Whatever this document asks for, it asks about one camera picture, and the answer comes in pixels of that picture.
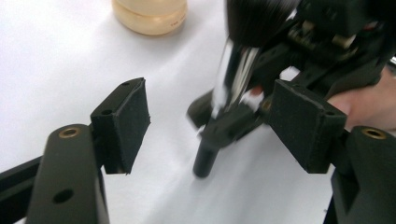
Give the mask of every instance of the screw hole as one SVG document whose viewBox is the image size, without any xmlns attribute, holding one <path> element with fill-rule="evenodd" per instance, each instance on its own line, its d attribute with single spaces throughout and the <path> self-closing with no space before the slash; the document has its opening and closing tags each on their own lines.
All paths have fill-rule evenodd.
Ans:
<svg viewBox="0 0 396 224">
<path fill-rule="evenodd" d="M 383 140 L 387 138 L 387 136 L 383 132 L 376 129 L 366 128 L 361 130 L 361 132 L 374 139 Z"/>
<path fill-rule="evenodd" d="M 53 197 L 53 202 L 54 203 L 65 203 L 69 201 L 73 197 L 73 190 L 72 189 L 64 189 Z"/>
<path fill-rule="evenodd" d="M 112 112 L 112 110 L 104 110 L 102 111 L 102 115 L 110 115 Z"/>
<path fill-rule="evenodd" d="M 71 138 L 79 134 L 79 128 L 67 128 L 59 133 L 61 138 Z"/>
</svg>

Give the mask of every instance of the black mechanical arm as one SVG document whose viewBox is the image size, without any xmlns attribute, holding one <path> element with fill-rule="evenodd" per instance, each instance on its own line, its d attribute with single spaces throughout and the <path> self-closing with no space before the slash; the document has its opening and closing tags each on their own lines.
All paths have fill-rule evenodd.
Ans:
<svg viewBox="0 0 396 224">
<path fill-rule="evenodd" d="M 54 131 L 42 157 L 0 174 L 0 223 L 109 223 L 101 167 L 131 173 L 149 126 L 145 80 L 120 84 L 91 121 Z"/>
<path fill-rule="evenodd" d="M 396 1 L 303 0 L 257 57 L 247 85 L 264 91 L 257 111 L 241 103 L 212 119 L 212 91 L 191 104 L 192 122 L 205 127 L 195 174 L 208 176 L 221 148 L 265 123 L 309 174 L 335 166 L 325 223 L 396 223 L 395 137 L 371 127 L 349 133 L 346 115 L 327 103 L 378 82 L 396 52 L 395 15 Z M 290 66 L 300 73 L 280 80 Z"/>
</svg>

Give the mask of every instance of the white surface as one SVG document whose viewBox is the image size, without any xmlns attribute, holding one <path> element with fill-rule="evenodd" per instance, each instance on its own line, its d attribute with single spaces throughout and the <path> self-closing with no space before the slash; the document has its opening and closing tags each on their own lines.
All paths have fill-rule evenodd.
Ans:
<svg viewBox="0 0 396 224">
<path fill-rule="evenodd" d="M 321 223 L 330 175 L 306 174 L 269 128 L 221 151 L 209 178 L 193 176 L 186 111 L 214 86 L 225 38 L 221 0 L 190 0 L 181 29 L 159 37 L 124 28 L 109 0 L 2 0 L 0 172 L 144 77 L 151 124 L 132 173 L 105 176 L 112 223 Z"/>
</svg>

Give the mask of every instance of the black plastic part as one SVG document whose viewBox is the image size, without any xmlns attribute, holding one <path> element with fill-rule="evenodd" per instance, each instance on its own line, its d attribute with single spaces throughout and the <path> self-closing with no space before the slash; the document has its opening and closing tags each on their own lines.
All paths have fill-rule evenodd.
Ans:
<svg viewBox="0 0 396 224">
<path fill-rule="evenodd" d="M 396 138 L 356 127 L 346 140 L 356 181 L 334 172 L 332 189 L 339 223 L 396 223 Z"/>
<path fill-rule="evenodd" d="M 210 174 L 219 150 L 220 148 L 213 147 L 204 139 L 201 141 L 201 144 L 198 147 L 195 163 L 192 168 L 196 176 L 204 178 Z"/>
<path fill-rule="evenodd" d="M 193 167 L 198 177 L 207 177 L 221 148 L 244 137 L 263 124 L 263 118 L 247 105 L 210 120 L 201 132 L 202 140 Z"/>
<path fill-rule="evenodd" d="M 120 84 L 92 112 L 95 137 L 104 147 L 107 174 L 131 173 L 149 126 L 145 79 Z"/>
<path fill-rule="evenodd" d="M 244 104 L 236 109 L 211 120 L 201 132 L 205 141 L 213 147 L 223 148 L 244 137 L 247 133 L 263 124 L 260 115 Z"/>
<path fill-rule="evenodd" d="M 330 34 L 352 36 L 369 21 L 366 0 L 303 0 L 297 17 Z"/>
<path fill-rule="evenodd" d="M 65 126 L 48 139 L 26 223 L 109 223 L 91 129 Z"/>
<path fill-rule="evenodd" d="M 327 209 L 323 224 L 338 224 L 333 198 L 330 200 L 329 208 Z"/>
<path fill-rule="evenodd" d="M 269 124 L 310 174 L 325 174 L 328 149 L 344 131 L 347 116 L 305 87 L 277 80 Z"/>
<path fill-rule="evenodd" d="M 0 223 L 26 217 L 41 157 L 0 174 Z"/>
<path fill-rule="evenodd" d="M 198 99 L 194 100 L 187 110 L 187 115 L 196 128 L 206 125 L 211 118 L 212 92 L 213 91 L 209 91 Z"/>
</svg>

